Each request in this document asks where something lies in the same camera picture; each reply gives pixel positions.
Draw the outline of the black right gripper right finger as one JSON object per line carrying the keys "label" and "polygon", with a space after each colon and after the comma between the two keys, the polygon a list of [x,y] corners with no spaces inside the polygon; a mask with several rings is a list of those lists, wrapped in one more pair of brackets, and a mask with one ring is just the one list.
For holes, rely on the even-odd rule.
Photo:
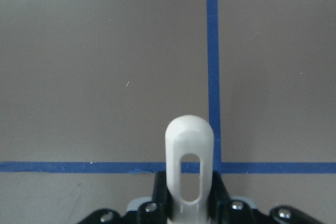
{"label": "black right gripper right finger", "polygon": [[211,223],[256,223],[250,205],[242,199],[232,198],[216,171],[212,174],[208,212]]}

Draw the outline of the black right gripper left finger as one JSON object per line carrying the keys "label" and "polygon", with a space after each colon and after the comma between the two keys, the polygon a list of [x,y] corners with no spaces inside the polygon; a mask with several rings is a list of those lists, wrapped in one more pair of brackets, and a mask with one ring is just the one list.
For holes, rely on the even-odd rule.
{"label": "black right gripper left finger", "polygon": [[171,196],[167,188],[166,172],[155,174],[151,200],[145,201],[137,209],[137,223],[168,223]]}

